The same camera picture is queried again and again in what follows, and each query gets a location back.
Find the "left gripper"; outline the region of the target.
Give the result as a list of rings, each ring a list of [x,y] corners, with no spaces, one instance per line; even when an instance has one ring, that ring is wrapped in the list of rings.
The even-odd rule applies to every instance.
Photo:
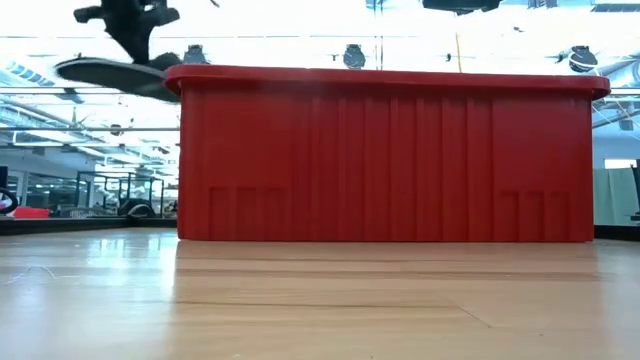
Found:
[[[100,0],[99,5],[75,9],[73,16],[79,23],[102,19],[163,26],[178,20],[179,12],[167,0]],[[140,25],[133,35],[128,28],[108,25],[107,33],[136,64],[149,62],[149,27]]]

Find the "black flip-flop white-striped sole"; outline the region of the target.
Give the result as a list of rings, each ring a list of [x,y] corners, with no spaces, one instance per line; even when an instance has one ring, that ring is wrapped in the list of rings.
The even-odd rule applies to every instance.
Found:
[[[88,83],[123,93],[179,103],[180,97],[165,86],[167,70],[181,64],[171,52],[163,53],[148,64],[119,62],[96,57],[78,57],[54,66],[56,74],[65,80]]]

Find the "red plastic bin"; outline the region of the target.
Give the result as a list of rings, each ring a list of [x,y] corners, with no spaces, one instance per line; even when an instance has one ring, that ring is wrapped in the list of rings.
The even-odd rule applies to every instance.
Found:
[[[589,242],[597,76],[179,65],[178,233]]]

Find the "black hanging ceiling lamp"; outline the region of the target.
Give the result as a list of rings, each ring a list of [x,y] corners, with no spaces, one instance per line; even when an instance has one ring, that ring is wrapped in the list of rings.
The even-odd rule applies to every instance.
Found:
[[[203,53],[203,46],[199,44],[189,45],[184,53],[183,62],[185,64],[208,64]]]
[[[587,73],[598,66],[596,55],[586,45],[573,46],[568,60],[570,69],[577,73]]]
[[[349,69],[362,69],[366,64],[366,56],[359,44],[348,44],[342,60],[343,64]]]

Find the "black metal rack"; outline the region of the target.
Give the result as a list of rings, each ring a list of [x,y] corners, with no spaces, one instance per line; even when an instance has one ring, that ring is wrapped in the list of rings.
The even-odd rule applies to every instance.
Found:
[[[131,171],[78,171],[72,217],[163,218],[165,181]]]

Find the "red flat object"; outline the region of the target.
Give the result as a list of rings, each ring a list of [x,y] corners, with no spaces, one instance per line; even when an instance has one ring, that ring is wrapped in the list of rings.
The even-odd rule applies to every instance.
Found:
[[[18,207],[13,212],[16,219],[46,219],[50,215],[48,208]]]

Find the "grey fabric partition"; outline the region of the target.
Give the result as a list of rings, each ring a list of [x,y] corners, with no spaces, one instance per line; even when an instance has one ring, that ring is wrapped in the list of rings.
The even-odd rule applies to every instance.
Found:
[[[594,224],[634,226],[640,210],[632,168],[593,170]]]

